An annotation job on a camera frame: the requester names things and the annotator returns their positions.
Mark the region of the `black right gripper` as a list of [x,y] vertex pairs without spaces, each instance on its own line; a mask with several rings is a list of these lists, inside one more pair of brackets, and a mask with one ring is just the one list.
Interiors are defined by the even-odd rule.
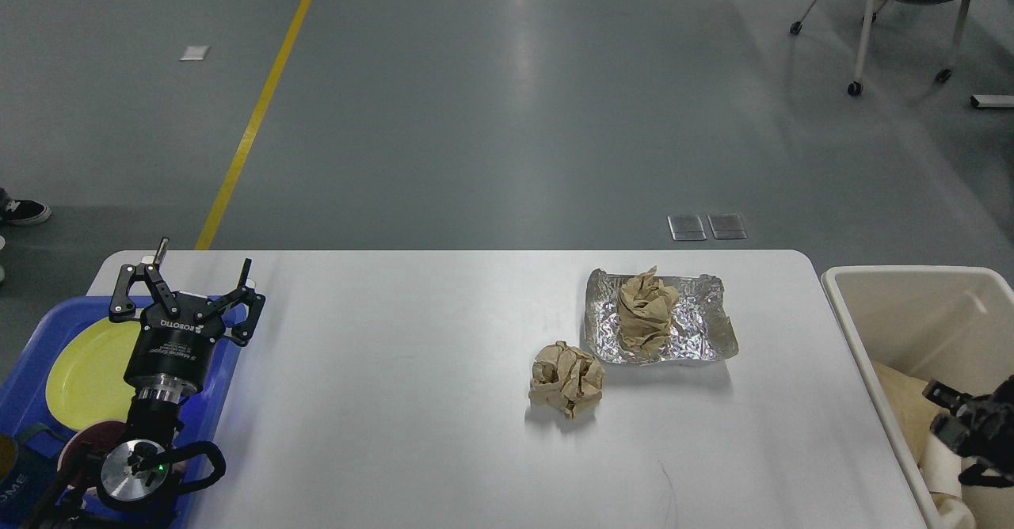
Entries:
[[933,380],[923,389],[928,402],[945,410],[931,433],[961,458],[963,486],[1013,486],[1013,377],[994,392],[974,396]]

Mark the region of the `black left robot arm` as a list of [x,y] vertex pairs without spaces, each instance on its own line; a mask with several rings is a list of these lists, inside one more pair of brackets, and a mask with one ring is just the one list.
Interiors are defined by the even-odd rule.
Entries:
[[65,443],[65,458],[32,503],[21,528],[166,528],[185,494],[213,486],[226,460],[209,440],[182,443],[182,410],[208,388],[216,352],[243,348],[267,299],[250,279],[219,297],[175,291],[162,276],[167,239],[137,264],[120,266],[108,323],[139,330],[124,363],[133,395],[111,443]]

